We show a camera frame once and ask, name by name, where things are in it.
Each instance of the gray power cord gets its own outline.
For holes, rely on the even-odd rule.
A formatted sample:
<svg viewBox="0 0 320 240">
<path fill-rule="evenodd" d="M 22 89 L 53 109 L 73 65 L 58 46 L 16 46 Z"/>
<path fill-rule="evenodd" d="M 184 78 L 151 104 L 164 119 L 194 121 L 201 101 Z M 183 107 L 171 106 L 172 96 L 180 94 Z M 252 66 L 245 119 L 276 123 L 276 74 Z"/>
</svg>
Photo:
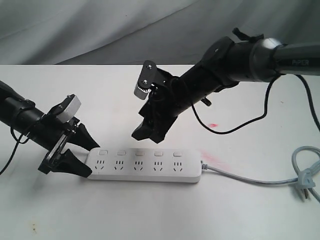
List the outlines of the gray power cord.
<svg viewBox="0 0 320 240">
<path fill-rule="evenodd" d="M 301 151 L 310 151 L 318 155 L 319 160 L 315 162 L 311 167 L 300 171 L 298 165 L 297 165 L 297 154 Z M 292 153 L 292 166 L 298 175 L 296 178 L 291 178 L 287 180 L 281 180 L 281 181 L 261 181 L 261 180 L 255 180 L 246 178 L 243 176 L 238 176 L 226 171 L 223 171 L 221 169 L 215 168 L 213 166 L 209 166 L 208 164 L 202 163 L 202 169 L 203 170 L 211 170 L 214 172 L 217 172 L 225 177 L 235 179 L 241 182 L 245 182 L 248 184 L 254 184 L 254 185 L 267 185 L 267 186 L 274 186 L 274 185 L 285 185 L 285 184 L 292 184 L 295 183 L 295 187 L 299 190 L 302 190 L 304 193 L 305 198 L 308 198 L 308 190 L 309 192 L 315 197 L 315 199 L 320 203 L 320 195 L 314 190 L 313 188 L 316 186 L 315 182 L 312 179 L 312 176 L 317 174 L 320 171 L 320 149 L 316 148 L 314 146 L 301 146 L 298 147 L 293 153 Z"/>
</svg>

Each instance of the white table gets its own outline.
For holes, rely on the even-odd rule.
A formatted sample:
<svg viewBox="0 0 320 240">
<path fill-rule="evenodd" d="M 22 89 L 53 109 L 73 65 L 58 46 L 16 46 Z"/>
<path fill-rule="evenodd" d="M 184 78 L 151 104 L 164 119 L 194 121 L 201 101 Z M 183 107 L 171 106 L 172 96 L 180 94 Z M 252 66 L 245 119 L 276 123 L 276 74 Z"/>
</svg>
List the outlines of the white table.
<svg viewBox="0 0 320 240">
<path fill-rule="evenodd" d="M 163 66 L 181 75 L 190 66 Z M 305 89 L 294 76 L 272 87 L 266 119 L 230 135 L 203 129 L 191 109 L 182 113 L 165 140 L 136 141 L 143 101 L 133 90 L 141 66 L 0 66 L 0 80 L 31 99 L 43 112 L 76 94 L 77 117 L 105 147 L 193 148 L 203 160 L 248 178 L 296 177 L 291 154 L 299 146 L 320 147 Z M 320 116 L 320 77 L 306 78 Z M 196 104 L 206 124 L 228 130 L 263 112 L 266 83 L 241 83 L 211 94 L 211 107 Z M 14 147 L 9 127 L 0 123 L 0 167 Z M 87 151 L 68 146 L 81 160 Z M 320 205 L 303 202 L 293 187 L 261 187 L 206 172 L 198 184 L 92 181 L 37 170 L 46 151 L 21 145 L 0 177 L 0 239 L 139 240 L 315 240 L 320 237 Z M 301 168 L 317 160 L 301 153 Z M 314 178 L 320 185 L 320 176 Z"/>
</svg>

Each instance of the white power strip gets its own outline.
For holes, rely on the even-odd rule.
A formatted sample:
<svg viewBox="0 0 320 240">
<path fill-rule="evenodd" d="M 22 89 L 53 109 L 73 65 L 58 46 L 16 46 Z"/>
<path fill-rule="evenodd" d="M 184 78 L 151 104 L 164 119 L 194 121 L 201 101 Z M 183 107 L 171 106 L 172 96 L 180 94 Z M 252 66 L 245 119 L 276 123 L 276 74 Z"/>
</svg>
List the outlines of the white power strip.
<svg viewBox="0 0 320 240">
<path fill-rule="evenodd" d="M 150 148 L 94 148 L 85 163 L 88 179 L 197 183 L 202 166 L 194 150 Z"/>
</svg>

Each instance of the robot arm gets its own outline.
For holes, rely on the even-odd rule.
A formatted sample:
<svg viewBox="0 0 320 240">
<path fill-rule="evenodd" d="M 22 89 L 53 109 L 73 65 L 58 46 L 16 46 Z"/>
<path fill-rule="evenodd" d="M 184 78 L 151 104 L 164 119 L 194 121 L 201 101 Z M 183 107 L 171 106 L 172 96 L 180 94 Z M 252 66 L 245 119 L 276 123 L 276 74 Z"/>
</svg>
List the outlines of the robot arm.
<svg viewBox="0 0 320 240">
<path fill-rule="evenodd" d="M 34 102 L 24 99 L 11 87 L 0 81 L 0 121 L 8 125 L 17 142 L 14 130 L 28 137 L 49 152 L 38 170 L 48 174 L 62 172 L 88 177 L 92 170 L 78 160 L 68 149 L 62 150 L 66 143 L 72 143 L 90 151 L 99 145 L 91 138 L 86 127 L 75 117 L 81 103 L 72 94 L 44 114 Z"/>
<path fill-rule="evenodd" d="M 238 43 L 225 36 L 182 76 L 172 76 L 145 61 L 134 94 L 148 100 L 139 111 L 143 122 L 134 130 L 136 140 L 164 140 L 178 115 L 198 101 L 209 106 L 207 95 L 232 88 L 239 82 L 270 83 L 284 74 L 320 75 L 320 44 L 286 45 L 263 34 L 233 33 Z"/>
</svg>

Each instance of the gray backdrop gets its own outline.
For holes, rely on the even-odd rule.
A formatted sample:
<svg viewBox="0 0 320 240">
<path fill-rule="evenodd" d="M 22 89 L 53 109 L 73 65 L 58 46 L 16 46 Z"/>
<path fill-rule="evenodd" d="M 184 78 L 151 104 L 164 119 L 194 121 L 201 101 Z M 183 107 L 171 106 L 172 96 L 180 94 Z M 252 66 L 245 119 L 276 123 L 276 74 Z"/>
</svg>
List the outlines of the gray backdrop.
<svg viewBox="0 0 320 240">
<path fill-rule="evenodd" d="M 0 64 L 194 64 L 234 27 L 320 42 L 319 12 L 318 0 L 0 0 Z"/>
</svg>

